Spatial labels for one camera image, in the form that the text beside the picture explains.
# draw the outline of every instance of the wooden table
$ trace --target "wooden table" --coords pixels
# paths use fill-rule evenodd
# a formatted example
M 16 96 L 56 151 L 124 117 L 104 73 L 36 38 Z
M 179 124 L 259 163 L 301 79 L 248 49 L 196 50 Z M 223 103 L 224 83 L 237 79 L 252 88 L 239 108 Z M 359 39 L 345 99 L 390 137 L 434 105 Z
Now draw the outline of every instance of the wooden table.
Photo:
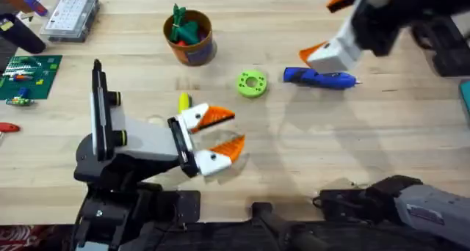
M 285 67 L 304 66 L 299 49 L 330 38 L 348 14 L 331 15 L 328 1 L 101 0 L 86 43 L 44 53 L 64 55 L 49 99 L 31 109 L 0 104 L 0 121 L 22 127 L 0 146 L 0 224 L 75 219 L 86 192 L 73 179 L 75 151 L 90 133 L 95 58 L 132 117 L 166 120 L 177 113 L 181 92 L 236 112 L 235 120 L 196 136 L 213 145 L 232 131 L 247 134 L 233 169 L 207 179 L 190 180 L 180 170 L 151 178 L 166 189 L 200 190 L 203 221 L 247 219 L 256 200 L 273 202 L 289 219 L 321 219 L 310 203 L 320 189 L 393 174 L 470 196 L 470 131 L 458 80 L 435 75 L 407 32 L 391 56 L 364 54 L 351 70 L 363 82 L 356 88 L 282 82 Z M 209 64 L 181 65 L 166 44 L 162 24 L 174 3 L 210 17 L 218 52 Z M 40 21 L 31 27 L 38 31 Z M 262 70 L 270 81 L 255 100 L 236 91 L 236 77 L 247 69 Z

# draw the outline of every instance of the circuit board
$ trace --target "circuit board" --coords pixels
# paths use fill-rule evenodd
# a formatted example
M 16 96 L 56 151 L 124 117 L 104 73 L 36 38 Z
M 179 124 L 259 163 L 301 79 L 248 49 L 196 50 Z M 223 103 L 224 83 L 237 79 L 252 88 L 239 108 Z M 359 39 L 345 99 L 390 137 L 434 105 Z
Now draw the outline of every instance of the circuit board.
M 29 90 L 29 99 L 47 99 L 61 61 L 62 56 L 12 57 L 0 77 L 0 100 L 14 98 L 22 87 Z M 10 77 L 18 73 L 32 79 L 10 81 Z

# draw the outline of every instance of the green washer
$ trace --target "green washer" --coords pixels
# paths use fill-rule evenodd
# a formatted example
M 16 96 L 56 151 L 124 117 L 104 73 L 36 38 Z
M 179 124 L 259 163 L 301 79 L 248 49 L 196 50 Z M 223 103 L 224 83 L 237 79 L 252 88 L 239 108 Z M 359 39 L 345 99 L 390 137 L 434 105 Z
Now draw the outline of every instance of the green washer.
M 236 80 L 238 92 L 246 98 L 257 98 L 266 91 L 266 76 L 258 70 L 246 70 Z

